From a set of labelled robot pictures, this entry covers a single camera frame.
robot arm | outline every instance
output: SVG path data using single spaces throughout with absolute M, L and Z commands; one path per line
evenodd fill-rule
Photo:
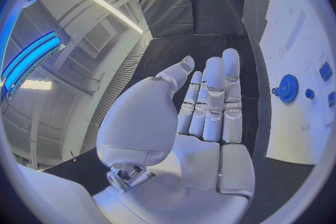
M 110 183 L 126 191 L 151 177 L 146 166 L 171 152 L 178 126 L 172 96 L 194 69 L 188 56 L 123 93 L 110 108 L 97 136 L 101 162 L 112 167 Z

fluorescent light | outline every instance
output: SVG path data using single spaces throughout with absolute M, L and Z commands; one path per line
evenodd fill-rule
M 20 76 L 29 68 L 37 59 L 41 58 L 46 52 L 55 48 L 60 44 L 60 38 L 58 36 L 53 37 L 44 44 L 40 45 L 37 49 L 29 53 L 8 75 L 4 81 L 6 89 L 10 90 L 14 83 L 20 78 Z
M 53 38 L 56 36 L 56 31 L 53 31 L 42 38 L 38 39 L 31 45 L 29 45 L 27 48 L 25 48 L 22 52 L 19 53 L 19 55 L 14 58 L 14 60 L 6 67 L 6 69 L 3 71 L 1 77 L 4 80 L 7 78 L 8 74 L 13 71 L 13 69 L 17 66 L 17 64 L 26 57 L 29 53 L 31 53 L 34 49 L 36 49 L 40 44 L 46 42 L 48 39 Z
M 123 15 L 120 11 L 118 11 L 116 8 L 105 2 L 104 0 L 93 0 L 96 3 L 100 4 L 102 7 L 105 7 L 108 11 L 116 15 L 118 18 L 123 20 L 126 24 L 128 24 L 130 27 L 135 29 L 135 31 L 138 31 L 140 34 L 142 34 L 142 30 L 139 26 L 137 26 L 134 22 L 132 22 L 129 18 L 127 18 L 125 15 Z
M 26 80 L 21 88 L 31 88 L 33 90 L 51 90 L 52 83 L 50 81 Z

blue gear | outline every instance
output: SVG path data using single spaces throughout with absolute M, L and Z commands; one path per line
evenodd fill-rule
M 298 81 L 292 74 L 285 75 L 279 85 L 279 97 L 286 104 L 293 102 L 298 94 Z

cable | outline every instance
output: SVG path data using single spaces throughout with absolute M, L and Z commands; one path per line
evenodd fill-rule
M 89 79 L 91 79 L 91 80 L 96 81 L 97 86 L 98 86 L 97 90 L 99 90 L 99 88 L 100 88 L 100 80 L 97 80 L 97 79 L 95 79 L 95 78 L 93 78 L 93 77 L 88 77 L 88 76 L 86 76 L 86 75 L 83 74 L 81 71 L 75 69 L 75 67 L 74 67 L 73 65 L 71 65 L 71 64 L 70 64 L 70 68 L 73 69 L 74 71 L 76 71 L 78 74 L 80 74 L 80 75 L 82 75 L 82 76 L 84 76 L 84 77 L 86 77 L 86 78 L 89 78 Z
M 3 114 L 7 111 L 8 107 L 10 106 L 10 101 L 9 101 L 9 99 L 8 99 L 7 96 L 6 96 L 6 100 L 7 100 L 7 107 L 6 107 L 6 109 L 4 110 L 4 112 L 2 112 L 1 115 L 3 115 Z

blue light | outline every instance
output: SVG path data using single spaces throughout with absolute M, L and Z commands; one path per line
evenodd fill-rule
M 4 80 L 5 78 L 7 78 L 7 76 L 9 75 L 10 72 L 13 71 L 13 69 L 15 68 L 15 66 L 24 58 L 26 57 L 30 52 L 32 52 L 35 48 L 37 48 L 39 45 L 41 45 L 42 43 L 46 42 L 48 39 L 53 38 L 54 36 L 56 36 L 56 32 L 53 31 L 45 36 L 43 36 L 42 38 L 40 38 L 39 40 L 35 41 L 34 43 L 32 43 L 31 45 L 29 45 L 27 48 L 25 48 L 22 52 L 20 52 L 20 54 L 14 58 L 14 60 L 6 67 L 6 69 L 3 71 L 2 73 L 2 79 Z
M 6 89 L 10 90 L 13 84 L 20 78 L 20 76 L 29 68 L 37 59 L 43 56 L 49 50 L 55 48 L 60 44 L 60 38 L 58 36 L 48 40 L 44 44 L 40 45 L 33 52 L 28 54 L 10 73 L 10 75 L 4 81 Z

